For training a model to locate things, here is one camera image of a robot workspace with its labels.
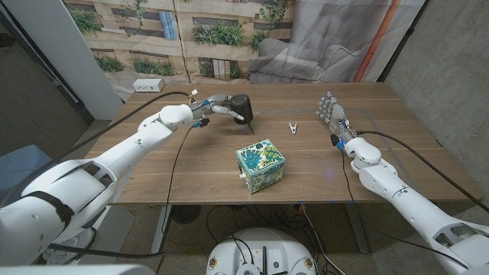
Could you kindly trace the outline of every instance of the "clothespin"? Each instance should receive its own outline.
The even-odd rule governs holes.
[[[292,134],[296,134],[297,122],[294,126],[292,126],[291,123],[289,123],[289,127],[290,127],[290,130],[292,131]]]

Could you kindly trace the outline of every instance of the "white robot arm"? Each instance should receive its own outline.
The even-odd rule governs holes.
[[[381,157],[381,152],[375,146],[356,136],[343,107],[330,92],[327,98],[319,102],[316,114],[329,125],[334,134],[332,140],[335,140],[338,148],[354,158],[351,168],[359,174],[361,184],[390,202],[431,248],[466,266],[435,254],[448,273],[461,274],[468,268],[487,266],[489,227],[453,218],[410,188],[398,177],[396,169]]]
[[[144,119],[136,134],[100,156],[68,160],[40,175],[21,199],[0,209],[0,265],[30,264],[53,241],[78,234],[112,200],[120,179],[146,154],[165,145],[180,125],[203,127],[212,113],[244,121],[228,108],[230,99],[214,95],[204,102],[166,106]],[[246,116],[249,122],[252,115]]]

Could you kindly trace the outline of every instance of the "backdrop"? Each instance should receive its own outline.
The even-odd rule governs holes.
[[[64,0],[112,88],[373,82],[424,0]]]

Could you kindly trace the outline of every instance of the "power strip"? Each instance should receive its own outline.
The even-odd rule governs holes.
[[[162,79],[137,79],[132,85],[136,92],[159,92],[164,86]]]

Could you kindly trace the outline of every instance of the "tissue box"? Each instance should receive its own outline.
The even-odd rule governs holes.
[[[240,177],[253,194],[283,177],[285,157],[269,139],[236,151]]]

